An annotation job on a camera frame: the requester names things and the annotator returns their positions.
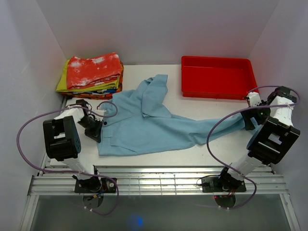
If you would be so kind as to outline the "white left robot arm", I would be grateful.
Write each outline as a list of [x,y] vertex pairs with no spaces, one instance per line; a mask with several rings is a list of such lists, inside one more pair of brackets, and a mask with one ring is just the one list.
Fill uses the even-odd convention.
[[102,180],[94,176],[98,174],[97,168],[79,155],[81,141],[77,124],[84,128],[86,137],[101,142],[101,129],[106,122],[89,112],[89,109],[91,105],[87,101],[77,100],[59,116],[44,121],[43,133],[47,156],[70,167],[79,187],[97,192],[102,187]]

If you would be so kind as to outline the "light blue trousers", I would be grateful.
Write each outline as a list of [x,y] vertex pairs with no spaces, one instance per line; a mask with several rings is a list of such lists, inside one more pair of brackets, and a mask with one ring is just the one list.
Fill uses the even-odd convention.
[[100,156],[134,156],[192,148],[244,128],[240,114],[219,124],[218,119],[193,120],[172,114],[163,101],[167,94],[167,75],[142,81],[135,90],[116,93],[101,108],[117,114],[107,119],[97,144]]

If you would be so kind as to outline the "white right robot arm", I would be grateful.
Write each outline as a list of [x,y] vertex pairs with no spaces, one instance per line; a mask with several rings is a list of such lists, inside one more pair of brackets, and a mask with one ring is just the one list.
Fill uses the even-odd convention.
[[244,177],[256,168],[279,163],[300,135],[292,123],[297,98],[291,95],[291,89],[277,87],[266,101],[251,91],[245,99],[250,110],[241,113],[244,128],[254,130],[254,122],[259,128],[246,147],[248,152],[221,171],[217,184],[223,191],[237,190],[244,184]]

